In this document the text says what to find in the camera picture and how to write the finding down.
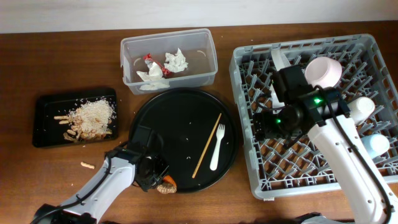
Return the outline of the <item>orange carrot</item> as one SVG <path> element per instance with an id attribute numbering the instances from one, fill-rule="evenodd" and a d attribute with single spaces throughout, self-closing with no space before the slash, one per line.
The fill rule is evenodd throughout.
<path id="1" fill-rule="evenodd" d="M 177 186 L 177 184 L 175 183 L 175 181 L 173 180 L 173 178 L 172 178 L 170 175 L 166 175 L 166 176 L 163 178 L 163 181 L 166 182 L 166 183 L 168 183 L 168 184 L 172 184 L 174 187 Z"/>

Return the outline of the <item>brown walnut shell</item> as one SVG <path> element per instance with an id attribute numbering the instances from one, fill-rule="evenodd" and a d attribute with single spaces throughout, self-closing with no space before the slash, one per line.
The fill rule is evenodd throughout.
<path id="1" fill-rule="evenodd" d="M 174 194 L 177 192 L 176 186 L 170 183 L 163 183 L 157 186 L 157 191 L 161 194 Z"/>

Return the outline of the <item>white plastic fork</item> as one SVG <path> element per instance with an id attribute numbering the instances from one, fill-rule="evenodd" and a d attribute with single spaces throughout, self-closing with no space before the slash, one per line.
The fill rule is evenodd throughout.
<path id="1" fill-rule="evenodd" d="M 212 155 L 211 162 L 210 162 L 210 169 L 212 171 L 215 171 L 218 167 L 218 159 L 220 156 L 221 141 L 224 138 L 224 134 L 225 134 L 225 125 L 219 124 L 217 132 L 216 132 L 216 145 L 215 145 L 215 149 L 213 151 L 213 155 Z"/>

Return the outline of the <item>grey plate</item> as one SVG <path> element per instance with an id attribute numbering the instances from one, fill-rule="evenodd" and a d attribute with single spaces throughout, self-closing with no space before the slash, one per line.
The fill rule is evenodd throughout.
<path id="1" fill-rule="evenodd" d="M 277 71 L 279 71 L 280 69 L 283 69 L 285 67 L 291 66 L 291 64 L 288 61 L 285 54 L 282 53 L 280 50 L 271 50 L 271 56 L 272 56 L 273 63 L 275 65 L 275 69 Z M 280 108 L 280 107 L 285 106 L 284 103 L 281 103 L 278 100 L 273 84 L 271 84 L 271 86 L 270 86 L 270 91 L 271 91 L 272 107 Z"/>

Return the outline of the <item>pink bowl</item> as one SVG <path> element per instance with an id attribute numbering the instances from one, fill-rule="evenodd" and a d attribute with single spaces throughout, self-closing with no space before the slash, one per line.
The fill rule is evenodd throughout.
<path id="1" fill-rule="evenodd" d="M 305 68 L 305 79 L 315 89 L 317 85 L 322 88 L 334 87 L 342 76 L 341 64 L 332 58 L 318 57 L 313 59 Z"/>

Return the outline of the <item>rice and peanut shells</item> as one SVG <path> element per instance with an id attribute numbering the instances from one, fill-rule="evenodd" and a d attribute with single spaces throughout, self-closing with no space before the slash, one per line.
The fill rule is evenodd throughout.
<path id="1" fill-rule="evenodd" d="M 54 116 L 59 124 L 69 125 L 63 137 L 71 142 L 99 141 L 113 135 L 109 127 L 116 119 L 116 110 L 108 100 L 83 103 L 66 115 Z"/>

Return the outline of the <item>white cup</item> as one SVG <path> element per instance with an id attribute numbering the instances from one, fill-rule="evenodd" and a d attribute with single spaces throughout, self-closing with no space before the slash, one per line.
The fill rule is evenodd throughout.
<path id="1" fill-rule="evenodd" d="M 376 106 L 372 99 L 361 96 L 348 103 L 348 108 L 355 125 L 360 125 L 374 112 Z"/>

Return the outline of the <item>white tissue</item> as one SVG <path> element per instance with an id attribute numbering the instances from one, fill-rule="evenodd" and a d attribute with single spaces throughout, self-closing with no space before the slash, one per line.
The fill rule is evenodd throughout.
<path id="1" fill-rule="evenodd" d="M 149 69 L 148 72 L 136 72 L 137 75 L 142 79 L 142 81 L 149 82 L 149 84 L 140 86 L 140 90 L 152 91 L 170 87 L 169 82 L 163 77 L 164 74 L 162 72 L 162 69 L 157 63 L 149 62 L 147 64 L 147 67 Z"/>
<path id="2" fill-rule="evenodd" d="M 166 53 L 164 67 L 172 73 L 178 73 L 188 68 L 188 62 L 182 51 L 178 48 L 175 54 Z"/>

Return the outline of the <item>red snack wrapper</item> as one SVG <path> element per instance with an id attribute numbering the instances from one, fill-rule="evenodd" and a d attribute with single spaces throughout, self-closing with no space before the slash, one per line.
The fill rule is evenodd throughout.
<path id="1" fill-rule="evenodd" d="M 170 70 L 168 70 L 168 69 L 166 69 L 164 66 L 162 66 L 158 61 L 154 60 L 154 59 L 152 58 L 152 55 L 151 55 L 151 54 L 145 55 L 145 56 L 143 57 L 143 59 L 144 59 L 144 61 L 145 61 L 145 63 L 146 63 L 147 65 L 153 64 L 153 63 L 156 64 L 156 65 L 158 65 L 158 66 L 160 67 L 161 71 L 162 71 L 163 76 L 165 76 L 165 77 L 170 76 L 170 74 L 172 73 Z"/>

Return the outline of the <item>light blue cup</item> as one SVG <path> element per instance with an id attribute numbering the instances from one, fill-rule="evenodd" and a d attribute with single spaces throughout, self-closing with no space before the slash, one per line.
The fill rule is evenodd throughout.
<path id="1" fill-rule="evenodd" d="M 365 136 L 361 138 L 361 142 L 372 159 L 376 158 L 377 156 L 381 156 L 390 148 L 388 138 L 382 134 L 372 134 Z"/>

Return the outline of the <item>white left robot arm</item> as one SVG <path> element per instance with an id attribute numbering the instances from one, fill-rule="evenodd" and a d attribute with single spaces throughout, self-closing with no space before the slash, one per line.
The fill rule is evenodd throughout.
<path id="1" fill-rule="evenodd" d="M 145 192 L 154 189 L 168 171 L 159 153 L 123 143 L 105 153 L 100 170 L 74 196 L 58 206 L 43 204 L 32 223 L 98 223 L 126 188 L 136 183 Z"/>

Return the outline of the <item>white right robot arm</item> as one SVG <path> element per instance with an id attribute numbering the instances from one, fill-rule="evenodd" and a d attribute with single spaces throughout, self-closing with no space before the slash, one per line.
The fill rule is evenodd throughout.
<path id="1" fill-rule="evenodd" d="M 283 108 L 254 113 L 253 123 L 258 141 L 282 138 L 286 149 L 308 136 L 349 200 L 355 223 L 397 223 L 397 196 L 366 152 L 338 90 L 316 86 Z"/>

